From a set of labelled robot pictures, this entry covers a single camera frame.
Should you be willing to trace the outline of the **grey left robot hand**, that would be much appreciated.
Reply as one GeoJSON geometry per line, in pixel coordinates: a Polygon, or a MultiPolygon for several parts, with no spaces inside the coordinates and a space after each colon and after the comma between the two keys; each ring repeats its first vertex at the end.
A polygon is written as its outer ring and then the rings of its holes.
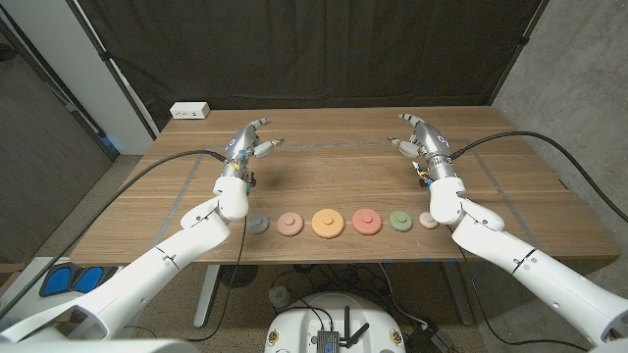
{"type": "Polygon", "coordinates": [[[240,129],[227,144],[225,149],[225,163],[222,177],[238,177],[244,179],[247,174],[247,164],[251,157],[264,158],[281,146],[283,138],[263,142],[257,134],[257,129],[271,122],[268,118],[255,120],[240,129]]]}

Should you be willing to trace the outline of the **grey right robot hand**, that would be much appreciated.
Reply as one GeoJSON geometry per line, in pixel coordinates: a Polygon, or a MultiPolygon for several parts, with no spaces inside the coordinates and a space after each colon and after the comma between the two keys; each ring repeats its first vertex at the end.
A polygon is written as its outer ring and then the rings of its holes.
{"type": "Polygon", "coordinates": [[[424,158],[430,180],[455,177],[456,173],[449,158],[449,143],[441,132],[417,116],[403,113],[399,117],[409,122],[414,131],[408,140],[390,137],[391,144],[406,157],[424,158]]]}

